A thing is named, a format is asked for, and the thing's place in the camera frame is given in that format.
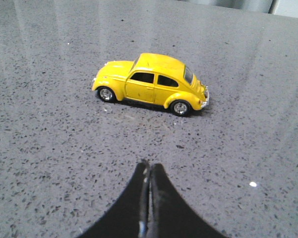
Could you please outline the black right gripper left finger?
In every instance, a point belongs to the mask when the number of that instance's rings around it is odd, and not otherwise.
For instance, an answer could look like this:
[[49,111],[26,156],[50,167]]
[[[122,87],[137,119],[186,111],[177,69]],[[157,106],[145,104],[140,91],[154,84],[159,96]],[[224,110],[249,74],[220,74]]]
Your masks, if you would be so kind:
[[111,208],[82,238],[144,238],[147,234],[150,168],[137,164],[128,185]]

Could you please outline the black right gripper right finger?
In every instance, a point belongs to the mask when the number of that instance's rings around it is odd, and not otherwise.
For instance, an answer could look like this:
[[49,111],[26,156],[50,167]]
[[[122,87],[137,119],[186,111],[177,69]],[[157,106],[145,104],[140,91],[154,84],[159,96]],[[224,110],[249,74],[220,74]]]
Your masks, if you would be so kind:
[[175,189],[162,164],[150,166],[152,222],[148,238],[225,238],[204,221]]

